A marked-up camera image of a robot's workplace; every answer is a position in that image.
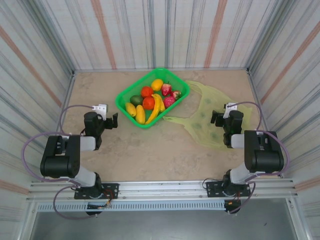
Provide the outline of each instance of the floor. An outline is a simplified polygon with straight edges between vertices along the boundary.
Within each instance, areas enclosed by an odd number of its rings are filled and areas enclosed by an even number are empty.
[[[284,199],[254,199],[237,215],[221,210],[121,211],[70,221],[55,212],[41,212],[30,239],[297,240],[297,236]]]
[[[175,181],[221,179],[244,161],[241,149],[217,150],[197,144],[183,125],[160,120],[149,129],[134,126],[116,107],[115,98],[147,72],[79,73],[69,105],[108,104],[108,117],[118,112],[119,127],[105,130],[98,151],[81,153],[81,164],[99,173],[103,181]],[[254,101],[244,70],[175,71],[183,80],[198,81],[222,91],[236,102]],[[190,117],[201,96],[192,91],[168,115]],[[68,110],[63,129],[80,133],[87,108]],[[251,126],[257,127],[258,111],[252,108]]]

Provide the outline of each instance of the plastic bag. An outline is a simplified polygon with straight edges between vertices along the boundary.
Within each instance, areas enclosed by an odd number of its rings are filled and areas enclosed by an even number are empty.
[[[200,145],[209,148],[226,150],[224,145],[224,130],[210,123],[212,111],[224,113],[224,104],[236,103],[218,89],[203,85],[197,81],[185,81],[192,90],[201,94],[201,100],[197,111],[188,118],[164,116],[163,119],[172,123],[182,124],[191,134],[193,139]],[[250,129],[250,118],[252,108],[238,105],[237,109],[243,113],[242,132]]]

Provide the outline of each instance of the gray floor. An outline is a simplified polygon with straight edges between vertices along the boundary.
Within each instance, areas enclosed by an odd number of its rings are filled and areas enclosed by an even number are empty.
[[[72,216],[84,213],[73,213]],[[224,211],[103,212],[65,220],[38,213],[32,240],[296,240],[284,199],[251,200],[238,214]]]

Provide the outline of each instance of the beige table surface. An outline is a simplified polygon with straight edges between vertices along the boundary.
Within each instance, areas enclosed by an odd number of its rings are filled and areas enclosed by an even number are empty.
[[[106,129],[99,150],[81,153],[81,164],[100,174],[103,181],[174,181],[221,179],[223,174],[244,161],[242,149],[219,151],[197,144],[183,125],[164,121],[149,129],[141,129],[117,109],[118,93],[144,76],[147,72],[79,73],[76,77],[69,105],[109,106],[107,117],[118,112],[118,128]],[[254,101],[244,70],[175,71],[183,80],[198,81],[227,94],[232,100]],[[190,91],[169,116],[189,117],[199,106],[201,96]],[[83,115],[88,108],[68,110],[63,129],[79,134],[84,128]],[[257,127],[259,115],[252,108],[251,126]]]

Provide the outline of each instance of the green plastic basket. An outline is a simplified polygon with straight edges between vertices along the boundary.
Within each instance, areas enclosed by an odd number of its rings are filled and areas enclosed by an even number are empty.
[[[168,107],[164,112],[161,112],[152,122],[149,124],[139,124],[136,122],[136,119],[134,117],[131,117],[129,113],[126,111],[126,103],[130,103],[130,98],[133,95],[140,95],[141,89],[144,86],[151,86],[151,83],[155,79],[162,79],[165,84],[171,84],[173,91],[180,91],[182,97],[178,99],[174,104],[172,104],[170,107]],[[161,91],[156,92],[160,96],[162,96]],[[144,77],[140,78],[138,81],[136,81],[134,84],[129,86],[127,89],[119,93],[119,95],[115,98],[115,105],[121,110],[121,112],[124,113],[130,119],[131,122],[133,122],[134,125],[136,125],[139,128],[147,129],[150,128],[152,125],[154,125],[159,119],[161,119],[164,115],[166,115],[168,112],[170,112],[171,109],[173,109],[175,106],[177,106],[181,101],[188,96],[190,93],[190,88],[188,84],[186,84],[184,81],[182,81],[179,77],[174,75],[171,71],[169,71],[166,68],[156,68],[149,72]],[[147,121],[149,116],[151,115],[152,110],[145,110],[145,120]]]

